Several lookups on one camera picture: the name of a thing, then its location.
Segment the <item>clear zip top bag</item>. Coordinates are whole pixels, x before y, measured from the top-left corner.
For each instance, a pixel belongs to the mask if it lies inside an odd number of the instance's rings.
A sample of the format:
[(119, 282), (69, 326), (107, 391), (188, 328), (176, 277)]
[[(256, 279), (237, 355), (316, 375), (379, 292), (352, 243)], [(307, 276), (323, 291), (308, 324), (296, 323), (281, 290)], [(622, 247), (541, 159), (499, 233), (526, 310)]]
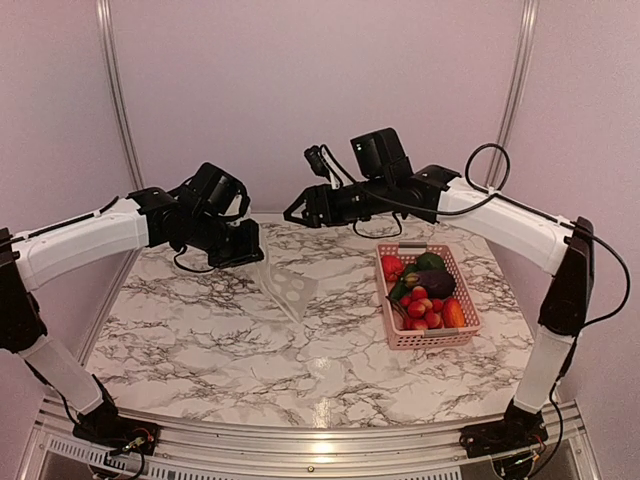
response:
[(309, 302), (316, 295), (317, 280), (274, 267), (266, 261), (257, 264), (254, 280), (291, 321), (303, 322)]

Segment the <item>pink plastic basket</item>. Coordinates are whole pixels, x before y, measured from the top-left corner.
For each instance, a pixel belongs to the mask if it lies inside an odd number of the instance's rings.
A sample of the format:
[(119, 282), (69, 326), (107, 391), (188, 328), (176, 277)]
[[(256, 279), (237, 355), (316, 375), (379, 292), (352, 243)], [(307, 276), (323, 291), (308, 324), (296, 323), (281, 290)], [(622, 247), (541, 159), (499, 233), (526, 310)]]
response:
[[(399, 299), (413, 288), (408, 288), (404, 284), (404, 277), (397, 282), (387, 282), (381, 266), (381, 257), (384, 255), (393, 255), (398, 257), (406, 266), (409, 262), (415, 260), (419, 255), (425, 252), (432, 252), (441, 256), (446, 264), (448, 271), (456, 281), (456, 289), (454, 293), (444, 299), (456, 298), (463, 309), (466, 319), (464, 328), (445, 328), (435, 330), (408, 330), (402, 329), (400, 315), (394, 311), (391, 306), (391, 299)], [(380, 243), (376, 246), (376, 281), (379, 299), (382, 304), (382, 315), (384, 328), (387, 335), (389, 347), (393, 350), (411, 350), (419, 348), (445, 347), (445, 346), (461, 346), (467, 344), (471, 338), (478, 333), (481, 328), (481, 320), (477, 313), (476, 307), (471, 300), (466, 281), (454, 260), (450, 248), (446, 245), (426, 245), (420, 243)]]

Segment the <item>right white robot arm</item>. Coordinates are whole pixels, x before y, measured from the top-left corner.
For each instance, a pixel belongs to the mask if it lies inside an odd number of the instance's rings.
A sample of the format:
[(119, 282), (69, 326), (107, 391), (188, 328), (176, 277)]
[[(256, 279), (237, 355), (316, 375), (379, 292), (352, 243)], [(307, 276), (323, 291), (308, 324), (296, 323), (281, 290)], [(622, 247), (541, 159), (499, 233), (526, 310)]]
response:
[(437, 165), (339, 188), (307, 187), (286, 208), (284, 218), (320, 228), (345, 226), (387, 212), (451, 224), (525, 257), (551, 275), (524, 376), (507, 417), (495, 428), (502, 446), (519, 446), (533, 433), (533, 417), (569, 364), (573, 343), (586, 324), (594, 283), (592, 224), (583, 218), (570, 223), (538, 212)]

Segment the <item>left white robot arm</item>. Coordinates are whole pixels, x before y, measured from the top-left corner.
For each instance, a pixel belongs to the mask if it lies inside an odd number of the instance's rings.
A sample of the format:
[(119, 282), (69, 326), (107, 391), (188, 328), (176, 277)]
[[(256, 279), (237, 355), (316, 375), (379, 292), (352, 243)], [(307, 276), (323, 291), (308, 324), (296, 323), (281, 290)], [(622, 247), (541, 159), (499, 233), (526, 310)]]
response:
[(1, 232), (1, 347), (19, 356), (77, 412), (77, 428), (106, 445), (119, 444), (131, 422), (120, 416), (105, 387), (48, 335), (34, 291), (49, 281), (111, 255), (167, 244), (178, 253), (204, 252), (210, 269), (263, 260), (259, 226), (228, 209), (240, 194), (214, 196), (186, 186), (153, 187), (106, 207), (13, 236)]

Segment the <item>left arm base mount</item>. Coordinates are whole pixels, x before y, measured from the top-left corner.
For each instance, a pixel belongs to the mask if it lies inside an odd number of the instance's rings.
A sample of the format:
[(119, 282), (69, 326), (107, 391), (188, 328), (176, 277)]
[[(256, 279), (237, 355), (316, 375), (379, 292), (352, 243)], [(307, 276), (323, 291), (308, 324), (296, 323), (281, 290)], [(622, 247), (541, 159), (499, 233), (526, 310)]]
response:
[(88, 423), (80, 423), (73, 428), (73, 435), (91, 443), (109, 447), (118, 454), (125, 452), (125, 447), (134, 440), (142, 438), (144, 442), (136, 448), (145, 456), (154, 453), (160, 427), (156, 423), (117, 417), (90, 426)]

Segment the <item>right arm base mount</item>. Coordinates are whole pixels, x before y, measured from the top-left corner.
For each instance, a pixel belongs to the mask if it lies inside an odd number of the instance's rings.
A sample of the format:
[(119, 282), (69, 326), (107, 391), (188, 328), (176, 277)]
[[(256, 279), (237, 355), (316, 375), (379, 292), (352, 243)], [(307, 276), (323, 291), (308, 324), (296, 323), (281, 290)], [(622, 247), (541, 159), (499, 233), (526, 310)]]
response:
[(542, 420), (497, 420), (461, 429), (459, 443), (468, 458), (494, 455), (545, 443), (549, 436)]

